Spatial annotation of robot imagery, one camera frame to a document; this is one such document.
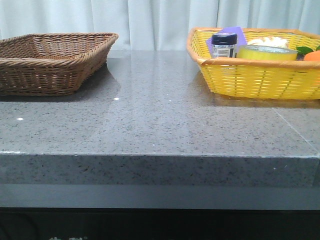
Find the jar lid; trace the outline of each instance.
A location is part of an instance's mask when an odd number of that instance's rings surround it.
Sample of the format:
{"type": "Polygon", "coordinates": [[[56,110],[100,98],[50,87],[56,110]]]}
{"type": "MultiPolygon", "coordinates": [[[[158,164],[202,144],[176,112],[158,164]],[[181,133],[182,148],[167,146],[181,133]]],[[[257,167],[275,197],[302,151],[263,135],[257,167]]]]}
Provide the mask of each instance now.
{"type": "Polygon", "coordinates": [[[237,34],[233,32],[218,32],[212,35],[213,45],[235,45],[237,44],[237,34]]]}

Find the countertop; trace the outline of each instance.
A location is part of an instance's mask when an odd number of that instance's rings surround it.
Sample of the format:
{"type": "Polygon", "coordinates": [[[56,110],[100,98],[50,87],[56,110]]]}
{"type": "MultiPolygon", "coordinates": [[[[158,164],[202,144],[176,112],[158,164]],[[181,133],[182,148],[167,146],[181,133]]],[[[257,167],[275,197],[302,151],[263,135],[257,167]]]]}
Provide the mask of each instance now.
{"type": "Polygon", "coordinates": [[[2,191],[80,185],[319,194],[320,101],[211,93],[185,51],[111,51],[77,93],[0,96],[0,110],[2,191]]]}

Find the white curtain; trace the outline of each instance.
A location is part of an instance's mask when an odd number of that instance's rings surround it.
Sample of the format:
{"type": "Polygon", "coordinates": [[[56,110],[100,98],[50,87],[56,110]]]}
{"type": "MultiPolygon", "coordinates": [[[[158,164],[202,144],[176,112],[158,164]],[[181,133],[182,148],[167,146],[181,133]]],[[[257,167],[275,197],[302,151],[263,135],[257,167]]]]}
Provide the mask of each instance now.
{"type": "Polygon", "coordinates": [[[192,27],[320,34],[320,0],[0,0],[0,37],[115,32],[113,50],[185,50],[192,27]]]}

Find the roll of tape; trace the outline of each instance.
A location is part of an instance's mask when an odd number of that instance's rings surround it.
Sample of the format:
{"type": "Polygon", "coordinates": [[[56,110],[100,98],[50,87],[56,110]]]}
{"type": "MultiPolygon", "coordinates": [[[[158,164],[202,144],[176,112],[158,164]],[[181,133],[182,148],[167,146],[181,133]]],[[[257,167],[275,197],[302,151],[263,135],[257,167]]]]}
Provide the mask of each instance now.
{"type": "Polygon", "coordinates": [[[236,57],[252,60],[294,61],[297,58],[297,53],[298,52],[295,50],[281,47],[242,45],[239,46],[239,51],[236,57]]]}

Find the brown wicker basket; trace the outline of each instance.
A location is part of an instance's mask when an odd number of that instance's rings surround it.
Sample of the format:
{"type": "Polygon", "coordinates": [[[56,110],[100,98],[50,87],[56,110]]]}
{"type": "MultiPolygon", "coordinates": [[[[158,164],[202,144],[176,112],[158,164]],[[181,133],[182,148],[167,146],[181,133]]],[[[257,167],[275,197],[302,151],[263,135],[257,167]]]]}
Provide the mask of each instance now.
{"type": "Polygon", "coordinates": [[[71,95],[106,62],[118,37],[46,33],[0,40],[0,95],[71,95]]]}

